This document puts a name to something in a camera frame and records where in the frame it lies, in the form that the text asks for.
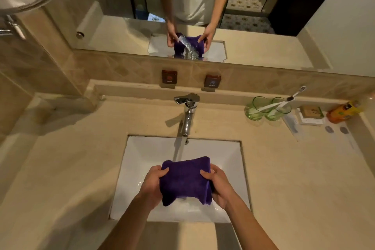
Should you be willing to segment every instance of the beige countertop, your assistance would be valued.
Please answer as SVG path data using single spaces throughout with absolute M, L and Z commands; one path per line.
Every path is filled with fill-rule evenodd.
M 92 114 L 56 110 L 0 206 L 0 249 L 95 250 L 114 225 L 108 213 L 128 134 L 174 137 L 182 112 L 172 101 L 125 97 Z M 280 250 L 375 249 L 375 179 L 364 158 L 344 134 L 345 154 L 323 127 L 303 128 L 308 136 L 297 142 L 282 121 L 200 103 L 191 137 L 241 141 L 254 215 Z M 148 223 L 138 249 L 218 249 L 219 229 Z M 230 229 L 218 235 L 230 237 Z
M 204 28 L 177 25 L 187 36 L 198 36 Z M 107 52 L 148 55 L 152 34 L 165 34 L 165 24 L 145 20 L 103 16 L 89 44 L 82 48 Z M 296 37 L 217 29 L 214 41 L 224 42 L 226 63 L 290 69 L 313 65 Z

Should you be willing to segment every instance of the toothbrush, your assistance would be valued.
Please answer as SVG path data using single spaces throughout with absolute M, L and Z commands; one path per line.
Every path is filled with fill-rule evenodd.
M 296 93 L 294 93 L 292 96 L 289 96 L 288 98 L 287 98 L 287 100 L 286 101 L 283 101 L 283 102 L 280 102 L 280 103 L 277 103 L 277 104 L 279 104 L 279 106 L 277 107 L 277 108 L 282 108 L 282 107 L 284 107 L 286 104 L 288 104 L 289 102 L 291 102 L 291 101 L 294 101 L 295 99 L 296 99 L 296 96 L 299 94 L 299 93 L 301 93 L 301 92 L 303 92 L 303 91 L 305 91 L 306 90 L 306 86 L 302 86 Z M 274 116 L 275 114 L 276 114 L 276 109 L 277 108 L 275 108 L 274 110 L 272 110 L 270 113 L 269 113 L 269 116 Z

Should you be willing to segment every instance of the sink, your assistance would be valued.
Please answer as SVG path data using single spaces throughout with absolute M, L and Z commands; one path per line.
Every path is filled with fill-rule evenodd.
M 139 192 L 145 175 L 151 166 L 176 158 L 180 138 L 129 136 L 126 144 L 110 218 L 118 220 Z M 211 163 L 221 168 L 237 194 L 250 207 L 241 144 L 235 141 L 189 139 L 181 160 L 208 156 Z M 214 201 L 202 205 L 196 198 L 176 199 L 165 207 L 160 203 L 148 217 L 148 221 L 230 222 L 227 213 Z

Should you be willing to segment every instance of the chrome faucet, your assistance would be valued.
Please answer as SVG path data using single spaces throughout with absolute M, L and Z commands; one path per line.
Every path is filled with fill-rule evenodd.
M 185 104 L 185 117 L 182 122 L 181 134 L 182 136 L 187 138 L 190 133 L 190 127 L 193 124 L 193 116 L 196 106 L 198 105 L 201 98 L 197 94 L 190 93 L 185 96 L 174 97 L 174 100 L 179 105 Z

